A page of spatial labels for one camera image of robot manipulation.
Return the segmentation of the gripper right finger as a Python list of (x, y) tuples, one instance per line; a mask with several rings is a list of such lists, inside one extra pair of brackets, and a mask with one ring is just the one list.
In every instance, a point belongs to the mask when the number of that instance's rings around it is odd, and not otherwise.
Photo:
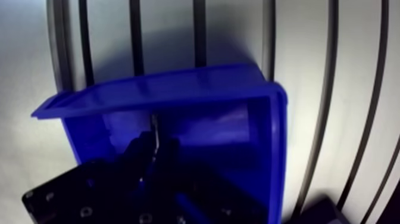
[(268, 208), (201, 160), (184, 160), (164, 141), (146, 184), (152, 223), (267, 223)]

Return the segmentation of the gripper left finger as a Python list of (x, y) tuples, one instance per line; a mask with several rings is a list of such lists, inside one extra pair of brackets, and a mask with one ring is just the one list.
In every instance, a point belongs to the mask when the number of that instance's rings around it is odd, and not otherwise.
[(85, 162), (28, 190), (21, 202), (33, 223), (123, 223), (155, 147), (154, 133), (142, 132), (116, 158)]

